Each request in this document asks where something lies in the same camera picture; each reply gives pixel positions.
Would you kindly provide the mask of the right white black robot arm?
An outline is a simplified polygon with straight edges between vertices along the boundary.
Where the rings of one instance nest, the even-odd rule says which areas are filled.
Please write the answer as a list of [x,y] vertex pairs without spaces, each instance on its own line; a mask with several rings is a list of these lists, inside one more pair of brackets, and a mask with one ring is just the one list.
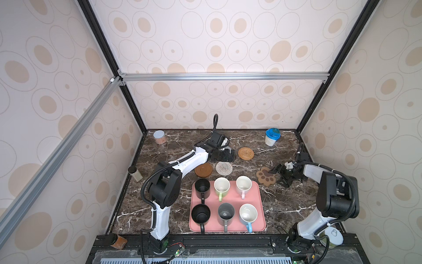
[[329,248],[343,243],[344,238],[334,225],[359,214],[356,178],[313,162],[286,162],[269,173],[279,173],[281,185],[285,187],[303,178],[312,179],[319,186],[316,209],[289,230],[286,244],[291,252],[296,254],[307,250],[316,240]]

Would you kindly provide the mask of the white woven round coaster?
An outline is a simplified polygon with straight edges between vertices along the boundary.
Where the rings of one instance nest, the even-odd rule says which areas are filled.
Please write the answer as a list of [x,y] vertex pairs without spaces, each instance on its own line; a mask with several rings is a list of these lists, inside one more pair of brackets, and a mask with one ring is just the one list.
[[233,172],[230,162],[218,162],[215,166],[216,172],[221,176],[228,176]]

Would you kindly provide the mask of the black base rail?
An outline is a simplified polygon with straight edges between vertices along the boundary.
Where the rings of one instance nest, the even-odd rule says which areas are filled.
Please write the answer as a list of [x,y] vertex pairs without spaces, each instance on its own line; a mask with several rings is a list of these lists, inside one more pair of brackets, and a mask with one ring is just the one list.
[[112,247],[114,235],[100,235],[89,251],[88,264],[367,264],[355,234],[344,234],[343,244],[328,250],[320,242],[292,253],[285,234],[171,235],[163,253],[148,237],[124,235],[122,250]]

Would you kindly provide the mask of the blue handled white mug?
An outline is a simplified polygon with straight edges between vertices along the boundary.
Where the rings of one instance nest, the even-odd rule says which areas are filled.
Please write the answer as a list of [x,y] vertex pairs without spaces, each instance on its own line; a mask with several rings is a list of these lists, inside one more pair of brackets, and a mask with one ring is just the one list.
[[258,218],[258,211],[252,204],[243,204],[239,209],[240,222],[246,226],[247,232],[252,233],[252,224]]

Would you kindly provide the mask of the small bottle black cap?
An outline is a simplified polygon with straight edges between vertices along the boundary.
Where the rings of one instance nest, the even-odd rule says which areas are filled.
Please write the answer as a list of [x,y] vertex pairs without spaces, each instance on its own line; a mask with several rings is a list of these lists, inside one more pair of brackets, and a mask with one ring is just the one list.
[[142,174],[139,172],[136,166],[130,166],[127,171],[133,177],[135,182],[139,182],[143,179]]

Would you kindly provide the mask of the white cup blue lid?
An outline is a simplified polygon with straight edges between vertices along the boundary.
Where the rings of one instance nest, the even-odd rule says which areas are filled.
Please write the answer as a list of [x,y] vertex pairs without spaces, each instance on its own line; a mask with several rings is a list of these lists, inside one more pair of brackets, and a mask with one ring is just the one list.
[[266,131],[265,144],[267,146],[274,146],[274,144],[280,139],[281,133],[278,128],[270,128]]

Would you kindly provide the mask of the diagonal aluminium bar left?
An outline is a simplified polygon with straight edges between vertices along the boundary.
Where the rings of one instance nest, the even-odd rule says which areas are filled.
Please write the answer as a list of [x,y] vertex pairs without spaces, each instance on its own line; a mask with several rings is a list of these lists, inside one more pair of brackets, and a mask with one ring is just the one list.
[[10,238],[122,80],[122,77],[116,76],[107,84],[2,216],[1,246]]

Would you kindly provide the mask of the woven rattan round coaster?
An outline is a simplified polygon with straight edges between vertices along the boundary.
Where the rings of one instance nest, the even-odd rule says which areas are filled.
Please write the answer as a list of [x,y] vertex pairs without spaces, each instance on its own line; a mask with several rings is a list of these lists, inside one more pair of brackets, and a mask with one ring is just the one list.
[[238,156],[240,159],[249,161],[252,158],[254,158],[255,153],[254,151],[249,147],[242,147],[238,150]]

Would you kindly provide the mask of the black mug rear left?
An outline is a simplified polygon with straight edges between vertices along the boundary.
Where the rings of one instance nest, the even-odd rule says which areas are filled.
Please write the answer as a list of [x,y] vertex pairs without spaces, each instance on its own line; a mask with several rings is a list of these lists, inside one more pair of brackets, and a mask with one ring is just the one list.
[[208,179],[201,178],[195,182],[195,193],[200,199],[202,204],[205,204],[205,200],[210,196],[211,184]]

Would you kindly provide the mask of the grey mug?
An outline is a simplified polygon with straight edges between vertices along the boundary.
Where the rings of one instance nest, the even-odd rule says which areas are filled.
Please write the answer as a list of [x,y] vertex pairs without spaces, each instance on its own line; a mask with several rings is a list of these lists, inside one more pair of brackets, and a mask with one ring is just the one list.
[[218,207],[218,222],[224,227],[224,233],[228,232],[228,226],[235,216],[235,209],[230,203],[222,203]]

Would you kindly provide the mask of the pink handled white mug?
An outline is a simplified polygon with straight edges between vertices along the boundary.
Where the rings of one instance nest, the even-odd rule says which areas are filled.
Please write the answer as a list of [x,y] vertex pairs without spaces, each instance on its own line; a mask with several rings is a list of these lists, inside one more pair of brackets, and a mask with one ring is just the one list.
[[245,200],[246,194],[252,188],[252,181],[246,176],[240,176],[236,179],[236,191],[242,200]]

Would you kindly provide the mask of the horizontal aluminium bar rear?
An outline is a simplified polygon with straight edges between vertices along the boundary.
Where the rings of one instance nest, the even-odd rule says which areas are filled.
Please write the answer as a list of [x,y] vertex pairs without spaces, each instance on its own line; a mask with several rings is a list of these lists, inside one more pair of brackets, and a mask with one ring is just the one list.
[[282,73],[121,73],[123,81],[239,81],[239,80],[327,80],[328,72]]

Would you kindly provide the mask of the black mug front left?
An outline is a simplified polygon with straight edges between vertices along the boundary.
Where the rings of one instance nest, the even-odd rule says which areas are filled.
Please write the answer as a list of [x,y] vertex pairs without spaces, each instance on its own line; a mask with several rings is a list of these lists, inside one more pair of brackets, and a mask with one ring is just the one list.
[[201,234],[205,235],[205,224],[211,217],[211,210],[205,204],[196,205],[191,211],[191,217],[194,223],[198,224],[201,229]]

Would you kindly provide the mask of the cork paw print coaster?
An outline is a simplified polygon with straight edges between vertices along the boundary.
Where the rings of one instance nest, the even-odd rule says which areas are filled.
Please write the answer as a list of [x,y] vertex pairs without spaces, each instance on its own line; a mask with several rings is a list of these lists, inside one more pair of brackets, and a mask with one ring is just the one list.
[[257,173],[258,182],[266,187],[274,185],[276,183],[275,174],[269,172],[270,168],[262,167]]

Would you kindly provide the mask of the light brown wooden coaster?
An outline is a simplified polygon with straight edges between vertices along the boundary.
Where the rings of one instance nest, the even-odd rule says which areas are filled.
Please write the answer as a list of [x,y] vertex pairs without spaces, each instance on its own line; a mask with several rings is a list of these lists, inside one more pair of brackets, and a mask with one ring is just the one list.
[[213,172],[213,166],[210,163],[204,163],[194,169],[194,173],[201,178],[209,177]]

